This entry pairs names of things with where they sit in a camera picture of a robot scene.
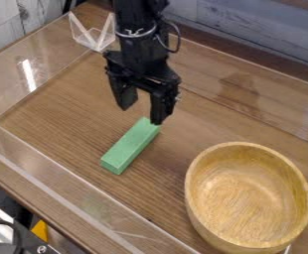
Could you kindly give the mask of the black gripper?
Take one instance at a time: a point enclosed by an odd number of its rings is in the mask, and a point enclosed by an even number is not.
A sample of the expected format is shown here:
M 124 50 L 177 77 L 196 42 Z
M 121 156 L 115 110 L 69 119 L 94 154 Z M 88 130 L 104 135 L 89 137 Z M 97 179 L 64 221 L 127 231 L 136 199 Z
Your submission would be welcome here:
M 149 121 L 160 125 L 172 114 L 179 94 L 180 77 L 168 67 L 168 55 L 179 51 L 180 42 L 169 48 L 167 31 L 115 33 L 119 49 L 102 56 L 109 87 L 115 102 L 127 110 L 137 100 L 136 89 L 149 93 Z

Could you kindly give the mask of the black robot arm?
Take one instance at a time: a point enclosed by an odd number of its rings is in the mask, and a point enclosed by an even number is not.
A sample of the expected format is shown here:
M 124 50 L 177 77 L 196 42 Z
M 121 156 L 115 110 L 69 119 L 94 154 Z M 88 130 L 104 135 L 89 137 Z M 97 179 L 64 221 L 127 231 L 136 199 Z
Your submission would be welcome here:
M 117 51 L 107 51 L 105 74 L 115 102 L 127 110 L 137 100 L 136 90 L 149 94 L 149 121 L 160 125 L 172 114 L 179 94 L 177 74 L 167 64 L 168 54 L 179 51 L 168 47 L 168 28 L 180 36 L 173 23 L 161 14 L 168 0 L 112 0 Z

